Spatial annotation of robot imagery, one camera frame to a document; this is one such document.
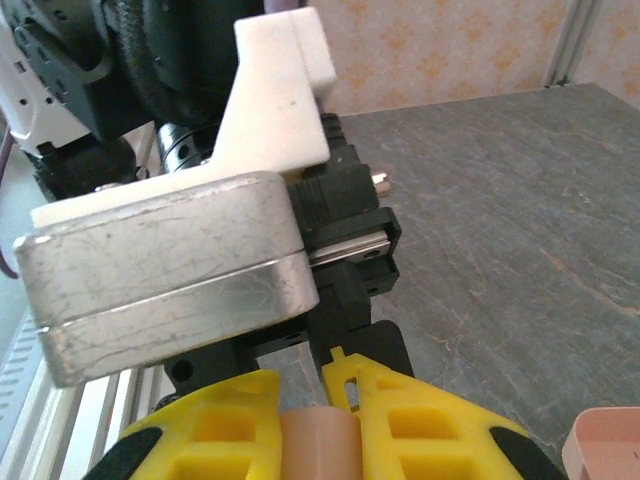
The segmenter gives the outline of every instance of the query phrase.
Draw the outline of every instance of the scratched aluminum casing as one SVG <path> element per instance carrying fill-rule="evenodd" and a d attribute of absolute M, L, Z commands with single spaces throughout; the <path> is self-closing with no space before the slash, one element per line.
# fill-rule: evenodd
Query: scratched aluminum casing
<path fill-rule="evenodd" d="M 244 174 L 59 223 L 16 256 L 70 386 L 300 315 L 317 290 L 283 179 Z"/>

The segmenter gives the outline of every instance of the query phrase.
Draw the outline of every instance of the beige cylinder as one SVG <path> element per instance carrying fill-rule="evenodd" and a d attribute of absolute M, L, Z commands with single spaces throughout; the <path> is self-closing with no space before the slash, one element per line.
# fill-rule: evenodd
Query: beige cylinder
<path fill-rule="evenodd" d="M 281 480 L 362 480 L 360 421 L 334 407 L 291 410 L 280 417 Z"/>

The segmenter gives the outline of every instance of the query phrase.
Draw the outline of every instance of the gray tabletop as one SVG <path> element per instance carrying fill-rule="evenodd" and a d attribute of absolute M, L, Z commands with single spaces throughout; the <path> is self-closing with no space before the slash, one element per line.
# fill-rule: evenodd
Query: gray tabletop
<path fill-rule="evenodd" d="M 640 111 L 572 86 L 345 118 L 393 169 L 398 323 L 416 377 L 525 427 L 640 404 Z M 283 407 L 324 402 L 306 346 L 266 357 Z"/>

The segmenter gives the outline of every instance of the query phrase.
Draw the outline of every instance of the beige wall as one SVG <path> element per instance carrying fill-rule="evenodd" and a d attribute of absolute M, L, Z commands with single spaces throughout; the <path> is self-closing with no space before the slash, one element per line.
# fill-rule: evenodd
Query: beige wall
<path fill-rule="evenodd" d="M 573 0 L 311 0 L 357 113 L 543 86 Z"/>
<path fill-rule="evenodd" d="M 640 0 L 606 0 L 574 75 L 640 108 Z"/>

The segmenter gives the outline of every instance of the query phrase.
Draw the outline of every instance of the white plastic part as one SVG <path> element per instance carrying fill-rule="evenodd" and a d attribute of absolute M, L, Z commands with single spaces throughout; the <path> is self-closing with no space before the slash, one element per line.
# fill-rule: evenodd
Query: white plastic part
<path fill-rule="evenodd" d="M 42 85 L 13 41 L 0 10 L 0 109 L 20 148 L 36 157 L 38 145 L 62 147 L 89 133 Z"/>
<path fill-rule="evenodd" d="M 239 20 L 239 67 L 210 161 L 198 167 L 62 200 L 31 212 L 36 228 L 253 171 L 290 174 L 325 162 L 315 98 L 336 79 L 314 8 Z"/>

